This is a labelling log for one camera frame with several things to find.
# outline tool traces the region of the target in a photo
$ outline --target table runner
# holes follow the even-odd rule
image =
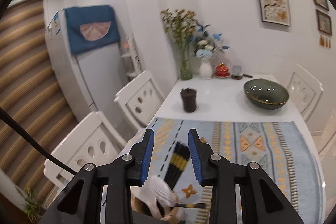
[[[306,224],[320,223],[322,188],[315,158],[294,122],[202,122],[155,118],[148,126],[155,133],[150,172],[164,177],[176,141],[188,143],[195,128],[202,142],[233,163],[255,161],[275,181]],[[210,203],[211,188],[195,179],[192,162],[174,191],[180,203]],[[236,188],[237,223],[242,223],[239,189]],[[187,223],[206,224],[208,209],[184,209]]]

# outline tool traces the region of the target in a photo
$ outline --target white chair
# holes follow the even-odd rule
[[[336,204],[336,139],[328,143],[320,156],[325,186],[325,216],[328,216]]]
[[[85,164],[96,166],[113,162],[125,147],[119,135],[102,112],[89,113],[53,150],[55,158],[79,171]],[[44,175],[63,188],[73,175],[50,160],[44,162]]]
[[[318,135],[312,134],[312,137],[319,155],[325,155],[329,144],[336,142],[336,108],[332,110],[323,132]]]
[[[152,73],[142,72],[116,95],[117,102],[130,124],[137,130],[146,127],[164,101]]]
[[[311,73],[296,64],[286,88],[290,98],[307,122],[322,97],[322,84]]]

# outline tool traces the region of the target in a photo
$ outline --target glass vase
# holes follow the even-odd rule
[[[180,57],[180,78],[181,80],[190,80],[193,78],[193,74],[190,70],[189,64],[189,43],[186,47],[179,51]]]

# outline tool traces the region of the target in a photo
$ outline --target orange star pattern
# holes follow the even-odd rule
[[[208,143],[208,141],[207,141],[204,137],[200,138],[200,141],[201,141],[202,143]]]
[[[188,188],[182,189],[185,192],[185,196],[189,198],[191,195],[197,194],[197,192],[193,189],[193,185],[189,185]]]

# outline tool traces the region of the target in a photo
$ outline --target green plant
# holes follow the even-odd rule
[[[23,192],[19,188],[16,188],[16,190],[21,196],[23,196],[26,202],[24,206],[24,212],[26,213],[31,223],[36,224],[45,212],[45,209],[43,208],[41,203],[36,201],[35,194],[30,188],[27,188],[25,192]]]
[[[193,77],[189,68],[189,44],[195,32],[196,13],[185,9],[171,12],[169,9],[162,10],[162,21],[165,24],[165,31],[171,31],[175,45],[179,51],[180,77],[188,80]]]

